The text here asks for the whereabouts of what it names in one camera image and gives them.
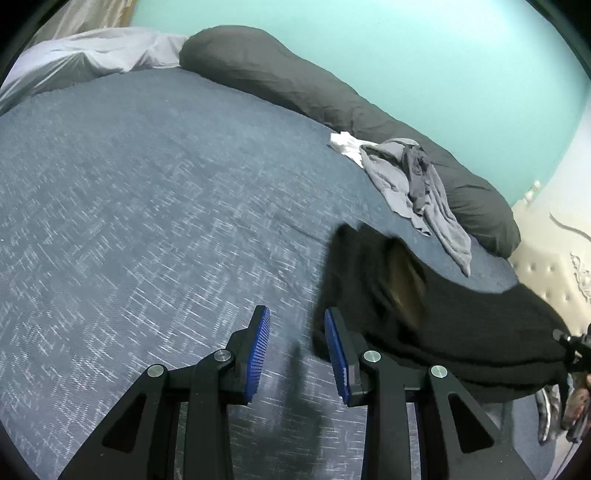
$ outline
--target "curtain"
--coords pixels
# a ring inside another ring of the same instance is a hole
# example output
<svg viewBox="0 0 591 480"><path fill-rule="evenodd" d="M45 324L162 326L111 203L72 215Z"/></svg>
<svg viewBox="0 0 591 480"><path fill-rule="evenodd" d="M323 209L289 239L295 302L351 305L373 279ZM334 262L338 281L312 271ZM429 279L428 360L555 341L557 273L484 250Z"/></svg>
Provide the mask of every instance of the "curtain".
<svg viewBox="0 0 591 480"><path fill-rule="evenodd" d="M137 0L70 0L33 36L27 48L95 28L127 27Z"/></svg>

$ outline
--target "decorative wall molding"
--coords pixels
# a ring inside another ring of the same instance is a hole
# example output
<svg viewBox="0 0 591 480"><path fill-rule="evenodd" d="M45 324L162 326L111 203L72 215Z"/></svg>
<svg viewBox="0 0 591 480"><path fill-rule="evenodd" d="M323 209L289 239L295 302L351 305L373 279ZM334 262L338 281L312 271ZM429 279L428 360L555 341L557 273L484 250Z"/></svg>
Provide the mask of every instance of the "decorative wall molding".
<svg viewBox="0 0 591 480"><path fill-rule="evenodd" d="M587 270L578 255L573 252L570 253L570 259L573 262L574 277L579 286L579 291L587 303L591 303L591 271Z"/></svg>

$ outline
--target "black metal bracket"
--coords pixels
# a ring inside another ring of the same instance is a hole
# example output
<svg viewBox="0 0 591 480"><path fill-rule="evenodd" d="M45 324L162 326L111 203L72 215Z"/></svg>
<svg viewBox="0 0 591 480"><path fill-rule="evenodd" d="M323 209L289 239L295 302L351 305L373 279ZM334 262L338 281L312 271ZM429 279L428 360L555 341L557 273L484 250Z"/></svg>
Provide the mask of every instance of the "black metal bracket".
<svg viewBox="0 0 591 480"><path fill-rule="evenodd" d="M587 334L576 336L554 330L553 336L567 351L569 372L591 371L591 324L587 327Z"/></svg>
<svg viewBox="0 0 591 480"><path fill-rule="evenodd" d="M350 333L338 309L327 315L346 362L345 403L368 406L362 480L411 480L407 402L417 413L423 480L534 479L511 442L445 367L401 367L369 350L361 334Z"/></svg>
<svg viewBox="0 0 591 480"><path fill-rule="evenodd" d="M247 329L197 365L147 368L123 394L61 473L59 480L172 480L180 404L189 403L184 444L186 480L232 480L228 404L246 405L262 365L260 326L269 311L257 306Z"/></svg>

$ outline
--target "black body pillow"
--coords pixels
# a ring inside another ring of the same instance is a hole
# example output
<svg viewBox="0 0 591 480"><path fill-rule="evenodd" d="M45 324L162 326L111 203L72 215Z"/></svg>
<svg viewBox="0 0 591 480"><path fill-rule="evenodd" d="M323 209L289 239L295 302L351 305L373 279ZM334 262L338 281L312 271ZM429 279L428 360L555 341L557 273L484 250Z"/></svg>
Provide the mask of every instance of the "black body pillow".
<svg viewBox="0 0 591 480"><path fill-rule="evenodd" d="M427 136L392 118L265 31L232 25L202 30L183 45L180 66L360 140L381 143L394 137L412 138L436 166L449 206L466 232L490 253L505 258L519 245L511 208L490 183Z"/></svg>

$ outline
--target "white cloth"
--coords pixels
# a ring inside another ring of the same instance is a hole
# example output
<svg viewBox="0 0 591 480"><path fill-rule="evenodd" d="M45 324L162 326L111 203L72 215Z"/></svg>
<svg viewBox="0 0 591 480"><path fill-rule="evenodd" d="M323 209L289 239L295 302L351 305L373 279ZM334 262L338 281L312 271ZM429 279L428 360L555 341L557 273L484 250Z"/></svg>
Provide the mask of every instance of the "white cloth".
<svg viewBox="0 0 591 480"><path fill-rule="evenodd" d="M0 115L36 93L88 82L110 73L178 67L185 35L148 28L101 28L25 50L0 87Z"/></svg>
<svg viewBox="0 0 591 480"><path fill-rule="evenodd" d="M349 157L357 165L363 168L361 163L361 145L377 145L373 142L366 142L364 140L357 140L349 132L341 132L339 134L330 134L329 145L345 157Z"/></svg>

